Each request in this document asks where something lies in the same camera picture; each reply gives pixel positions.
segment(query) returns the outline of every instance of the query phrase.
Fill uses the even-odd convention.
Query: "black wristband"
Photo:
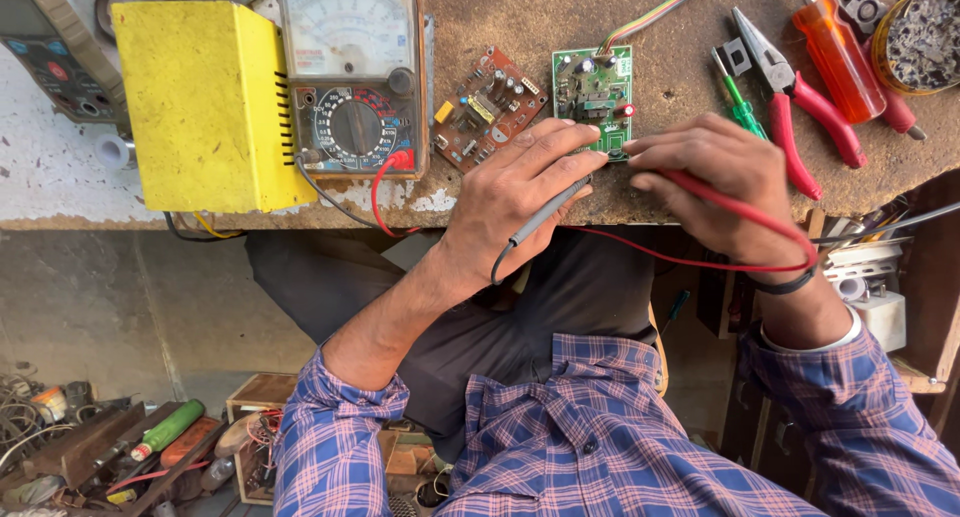
[[[744,275],[747,278],[747,281],[753,285],[754,289],[759,290],[760,292],[771,294],[774,296],[783,296],[784,294],[789,294],[790,292],[796,292],[800,290],[804,285],[810,282],[813,279],[814,272],[817,271],[817,266],[814,265],[810,269],[803,272],[797,278],[783,284],[764,284],[763,282],[758,282],[750,278],[749,275]]]

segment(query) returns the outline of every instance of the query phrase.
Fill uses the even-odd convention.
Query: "wire cutter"
[[[840,18],[846,20],[856,34],[863,53],[867,58],[871,56],[871,45],[877,25],[889,11],[889,7],[881,0],[840,0]],[[880,84],[883,96],[887,99],[887,107],[883,110],[883,119],[890,127],[901,135],[906,134],[914,141],[924,141],[927,134],[917,125],[917,116],[907,106],[904,96],[893,89]]]
[[[787,177],[799,192],[812,200],[820,200],[824,193],[797,153],[790,100],[796,101],[800,108],[826,128],[848,167],[859,168],[867,164],[867,156],[863,153],[860,139],[840,110],[810,87],[800,76],[800,71],[793,70],[780,50],[777,50],[737,7],[733,8],[733,19],[750,56],[760,67],[763,77],[774,92],[774,98],[768,105],[771,135],[774,144],[786,155]]]

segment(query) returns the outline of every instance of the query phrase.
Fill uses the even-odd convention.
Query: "circuit board component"
[[[633,47],[613,46],[611,54],[596,48],[553,53],[553,116],[600,128],[600,139],[581,149],[603,151],[613,162],[626,161],[620,151],[630,140],[634,115]]]
[[[547,100],[510,57],[488,46],[434,114],[433,151],[467,173],[526,129]]]

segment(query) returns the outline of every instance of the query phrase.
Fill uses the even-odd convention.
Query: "hand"
[[[793,224],[786,191],[784,152],[736,123],[706,114],[678,123],[661,134],[624,144],[637,170],[686,170],[719,191]],[[632,177],[635,188],[653,192],[683,228],[705,247],[750,266],[797,266],[806,261],[793,241],[752,221],[691,195],[653,172]],[[750,275],[770,284],[787,283],[803,272]]]
[[[600,130],[548,118],[518,134],[463,176],[462,188],[436,255],[467,295],[490,284],[494,262],[507,241],[551,198],[607,163],[607,154],[585,150]],[[573,204],[594,192],[584,185],[500,263],[502,279],[546,249]]]

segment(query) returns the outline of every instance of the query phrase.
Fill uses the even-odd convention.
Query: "yellow power supply box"
[[[280,28],[227,1],[119,3],[112,14],[148,210],[317,200],[293,165]]]

